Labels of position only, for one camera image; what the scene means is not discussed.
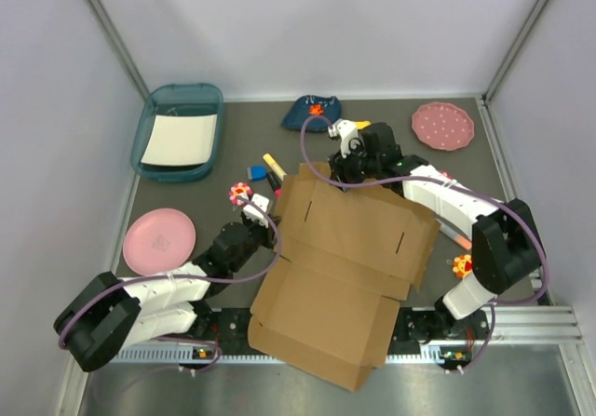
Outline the brown cardboard box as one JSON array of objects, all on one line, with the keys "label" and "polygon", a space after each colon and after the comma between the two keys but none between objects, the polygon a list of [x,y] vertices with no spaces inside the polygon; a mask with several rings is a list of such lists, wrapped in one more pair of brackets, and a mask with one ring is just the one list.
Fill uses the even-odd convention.
[{"label": "brown cardboard box", "polygon": [[[328,184],[324,163],[300,166],[282,183],[275,208],[278,260],[251,305],[263,324],[277,313],[347,310],[362,317],[397,309],[421,286],[439,225],[434,214],[390,190]],[[386,362],[307,357],[287,363],[350,391]]]}]

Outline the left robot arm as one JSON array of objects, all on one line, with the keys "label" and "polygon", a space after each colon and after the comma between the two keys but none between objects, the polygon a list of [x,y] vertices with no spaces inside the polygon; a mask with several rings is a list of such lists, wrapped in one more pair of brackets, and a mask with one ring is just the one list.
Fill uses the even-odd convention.
[{"label": "left robot arm", "polygon": [[280,222],[272,215],[229,222],[207,250],[170,272],[95,276],[56,318],[59,347],[92,372],[132,345],[161,338],[213,346],[207,300],[240,283],[236,274],[258,249],[279,241]]}]

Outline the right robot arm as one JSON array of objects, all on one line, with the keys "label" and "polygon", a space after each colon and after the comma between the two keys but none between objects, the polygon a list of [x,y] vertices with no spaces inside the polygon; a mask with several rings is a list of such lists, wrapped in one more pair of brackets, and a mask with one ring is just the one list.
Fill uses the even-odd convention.
[{"label": "right robot arm", "polygon": [[435,303],[433,322],[441,335],[458,336],[470,315],[543,266],[546,253],[522,200],[477,194],[424,158],[403,154],[385,123],[359,129],[341,120],[328,134],[339,142],[329,163],[341,189],[365,181],[380,184],[430,209],[470,241],[470,273]]}]

